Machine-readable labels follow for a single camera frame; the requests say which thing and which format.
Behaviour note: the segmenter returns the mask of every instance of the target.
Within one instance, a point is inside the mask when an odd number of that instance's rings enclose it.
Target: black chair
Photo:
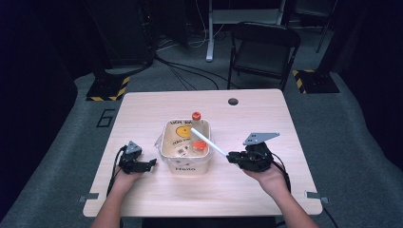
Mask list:
[[[322,31],[320,32],[322,36],[317,47],[317,53],[319,53],[335,12],[336,5],[337,0],[287,0],[284,7],[285,12],[283,14],[284,18],[282,24],[288,26],[292,15],[297,15],[308,20],[317,20],[323,25]]]
[[[228,85],[232,71],[279,79],[284,91],[300,38],[291,28],[255,22],[240,22],[231,28],[231,59]]]

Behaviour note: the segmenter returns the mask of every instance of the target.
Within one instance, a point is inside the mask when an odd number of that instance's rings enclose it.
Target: person's hand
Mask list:
[[[115,174],[117,175],[111,191],[125,195],[130,190],[133,182],[141,177],[143,173],[127,174],[119,166],[116,166]]]
[[[258,181],[261,188],[273,199],[281,194],[289,193],[282,172],[274,164],[261,173],[248,170],[243,170],[243,172]]]

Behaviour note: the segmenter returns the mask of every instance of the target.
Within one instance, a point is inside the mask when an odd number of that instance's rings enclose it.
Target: yellow smiley face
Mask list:
[[[190,125],[183,125],[177,128],[176,132],[179,136],[183,138],[189,138],[190,137]]]

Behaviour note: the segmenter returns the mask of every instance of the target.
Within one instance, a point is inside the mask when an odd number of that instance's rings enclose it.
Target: orange object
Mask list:
[[[196,150],[200,150],[201,152],[204,150],[204,148],[207,146],[207,143],[205,141],[195,141],[193,142],[193,148]]]
[[[193,112],[193,114],[192,114],[192,119],[194,121],[199,121],[201,119],[201,117],[202,117],[202,115],[200,112]]]

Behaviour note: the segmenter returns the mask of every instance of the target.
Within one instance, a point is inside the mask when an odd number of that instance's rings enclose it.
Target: wooden table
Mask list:
[[[229,99],[239,101],[230,105]],[[190,119],[200,111],[211,126],[212,139],[222,150],[244,150],[251,132],[278,132],[267,141],[270,150],[284,162],[290,175],[292,194],[310,215],[321,213],[318,199],[307,199],[305,191],[316,192],[309,167],[283,95],[278,89],[171,91],[127,93],[122,101],[84,215],[95,217],[106,199],[106,189],[118,150],[129,141],[143,148],[140,161],[158,159],[127,194],[124,217],[249,217],[281,215],[274,201],[257,181],[246,176],[216,152],[204,175],[170,173],[161,160],[155,141],[172,119]]]

